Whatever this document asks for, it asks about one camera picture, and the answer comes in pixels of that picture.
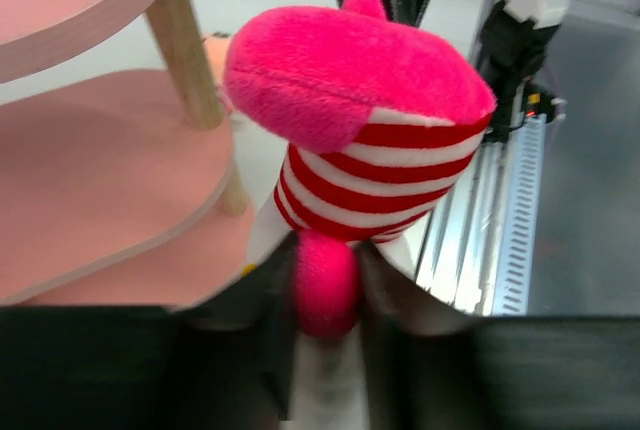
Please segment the peach-faced boy plush doll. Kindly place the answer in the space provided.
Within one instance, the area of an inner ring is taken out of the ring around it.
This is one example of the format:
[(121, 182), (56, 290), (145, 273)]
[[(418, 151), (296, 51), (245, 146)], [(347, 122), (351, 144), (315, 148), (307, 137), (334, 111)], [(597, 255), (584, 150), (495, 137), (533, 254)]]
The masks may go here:
[(220, 32), (205, 35), (202, 39), (203, 47), (211, 67), (211, 72), (215, 79), (218, 97), (228, 115), (232, 114), (234, 107), (229, 100), (226, 91), (223, 89), (222, 83), (230, 40), (230, 34)]

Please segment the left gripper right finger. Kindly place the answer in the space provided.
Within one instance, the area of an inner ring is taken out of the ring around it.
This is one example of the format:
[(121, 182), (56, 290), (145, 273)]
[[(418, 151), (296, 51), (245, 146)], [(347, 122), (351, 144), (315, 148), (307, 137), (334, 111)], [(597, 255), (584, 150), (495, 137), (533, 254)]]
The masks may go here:
[(361, 349), (374, 429), (635, 429), (639, 322), (481, 317), (366, 243)]

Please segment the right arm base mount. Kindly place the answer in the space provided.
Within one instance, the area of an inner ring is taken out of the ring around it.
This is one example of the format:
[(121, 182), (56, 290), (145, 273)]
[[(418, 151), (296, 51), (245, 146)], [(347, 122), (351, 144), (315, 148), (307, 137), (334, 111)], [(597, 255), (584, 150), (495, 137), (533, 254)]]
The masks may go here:
[(512, 133), (520, 130), (529, 121), (539, 122), (543, 117), (547, 123), (563, 119), (567, 101), (549, 88), (527, 80), (516, 90), (510, 103), (500, 103), (485, 133), (488, 143), (507, 143)]

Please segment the pink three-tier wooden shelf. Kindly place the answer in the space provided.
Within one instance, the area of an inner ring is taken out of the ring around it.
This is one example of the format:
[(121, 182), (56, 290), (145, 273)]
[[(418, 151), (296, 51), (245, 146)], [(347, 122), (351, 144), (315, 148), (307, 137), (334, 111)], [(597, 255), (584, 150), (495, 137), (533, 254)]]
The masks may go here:
[(253, 220), (190, 0), (1, 0), (1, 79), (145, 16), (166, 66), (1, 108), (1, 302), (197, 305), (239, 275)]

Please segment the aluminium front rail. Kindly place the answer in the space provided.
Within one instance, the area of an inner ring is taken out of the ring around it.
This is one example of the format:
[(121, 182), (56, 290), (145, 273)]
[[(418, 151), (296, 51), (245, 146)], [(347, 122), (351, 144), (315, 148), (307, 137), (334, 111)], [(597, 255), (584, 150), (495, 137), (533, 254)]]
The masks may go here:
[(466, 313), (491, 313), (499, 231), (521, 133), (506, 144), (483, 144), (425, 229), (415, 283)]

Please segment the pink plush striped shirt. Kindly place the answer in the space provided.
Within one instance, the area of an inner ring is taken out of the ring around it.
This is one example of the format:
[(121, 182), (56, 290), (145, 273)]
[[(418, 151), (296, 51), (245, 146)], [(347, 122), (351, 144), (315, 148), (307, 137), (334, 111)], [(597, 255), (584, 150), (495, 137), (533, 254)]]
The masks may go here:
[(295, 232), (298, 325), (329, 338), (359, 317), (353, 247), (370, 241), (406, 268), (404, 232), (453, 188), (496, 108), (464, 56), (390, 20), (382, 0), (257, 15), (230, 38), (221, 92), (287, 143), (245, 264)]

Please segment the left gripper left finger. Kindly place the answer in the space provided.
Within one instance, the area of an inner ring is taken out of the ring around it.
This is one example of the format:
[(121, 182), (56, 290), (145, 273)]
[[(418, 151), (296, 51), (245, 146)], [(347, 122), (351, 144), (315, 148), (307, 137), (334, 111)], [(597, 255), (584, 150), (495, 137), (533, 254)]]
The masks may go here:
[(296, 324), (286, 237), (252, 273), (185, 311), (1, 311), (5, 429), (275, 429), (289, 412)]

